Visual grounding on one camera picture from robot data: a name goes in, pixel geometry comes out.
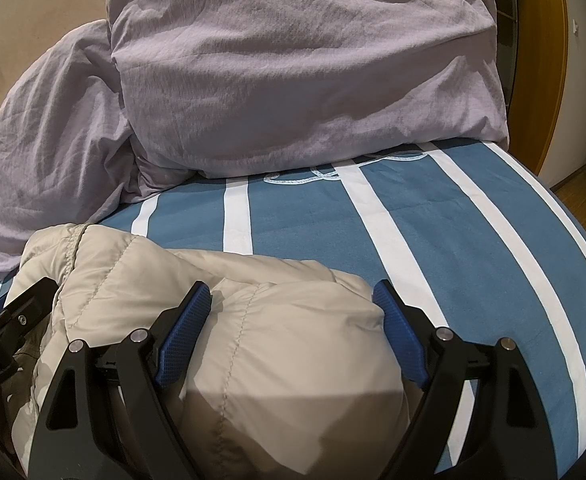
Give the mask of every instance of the blue fitted sheet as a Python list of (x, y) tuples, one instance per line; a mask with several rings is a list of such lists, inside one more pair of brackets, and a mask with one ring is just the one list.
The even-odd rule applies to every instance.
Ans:
[[(495, 145), (458, 139), (334, 167), (198, 178), (102, 223), (165, 248), (318, 260), (371, 284), (390, 278), (436, 325), (518, 343), (559, 474), (586, 447), (586, 233)], [(472, 401), (470, 386), (465, 395)], [(459, 454), (470, 408), (462, 411), (441, 468)]]

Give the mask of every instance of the beige puffer jacket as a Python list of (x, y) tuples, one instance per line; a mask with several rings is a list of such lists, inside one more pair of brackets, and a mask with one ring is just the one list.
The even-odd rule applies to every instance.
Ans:
[[(317, 262), (169, 251), (144, 237), (67, 224), (28, 242), (7, 301), (47, 276), (60, 284), (50, 321), (4, 386), (12, 439), (28, 468), (48, 386), (68, 343), (121, 341), (176, 306), (196, 280), (212, 312), (184, 380), (164, 402), (211, 479), (375, 479), (408, 424), (382, 311), (357, 276)], [(112, 396), (119, 402), (119, 396)], [(142, 466), (116, 418), (130, 460)]]

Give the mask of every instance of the bed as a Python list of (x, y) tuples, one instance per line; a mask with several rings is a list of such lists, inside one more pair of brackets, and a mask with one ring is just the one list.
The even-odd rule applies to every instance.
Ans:
[[(519, 344), (560, 475), (586, 448), (586, 234), (495, 144), (447, 140), (308, 170), (195, 178), (102, 224), (169, 249), (310, 259), (371, 284), (390, 278), (435, 325)], [(9, 286), (0, 283), (0, 300)], [(442, 468), (459, 456), (472, 384), (462, 400)]]

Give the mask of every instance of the metal screw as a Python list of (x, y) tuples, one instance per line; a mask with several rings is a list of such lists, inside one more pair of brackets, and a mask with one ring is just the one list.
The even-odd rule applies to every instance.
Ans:
[(438, 337), (438, 339), (441, 339), (442, 341), (451, 341), (451, 339), (453, 338), (453, 331), (448, 327), (441, 326), (437, 330), (435, 330), (435, 335)]
[(79, 352), (82, 348), (84, 348), (84, 341), (81, 339), (76, 339), (70, 345), (68, 345), (68, 349), (74, 354)]
[(131, 334), (131, 341), (134, 343), (141, 343), (148, 336), (148, 331), (143, 328), (138, 328)]
[(502, 345), (502, 348), (505, 350), (514, 350), (515, 348), (518, 347), (515, 344), (515, 341), (513, 341), (509, 337), (503, 337), (502, 339), (500, 339), (500, 344)]

